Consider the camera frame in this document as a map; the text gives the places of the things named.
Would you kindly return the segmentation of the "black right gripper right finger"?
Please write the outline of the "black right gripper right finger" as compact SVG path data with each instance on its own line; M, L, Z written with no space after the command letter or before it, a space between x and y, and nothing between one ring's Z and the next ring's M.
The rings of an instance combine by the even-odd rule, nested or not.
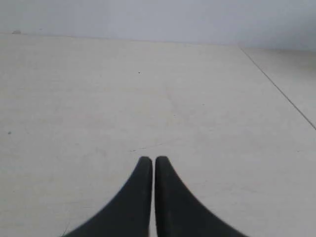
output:
M155 161L155 216L159 237L242 237L190 192L168 157Z

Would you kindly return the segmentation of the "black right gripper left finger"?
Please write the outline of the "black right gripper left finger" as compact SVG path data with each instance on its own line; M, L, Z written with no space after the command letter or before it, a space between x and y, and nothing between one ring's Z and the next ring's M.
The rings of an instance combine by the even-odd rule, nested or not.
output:
M153 164L140 157L130 177L97 214L67 233L67 237L148 237Z

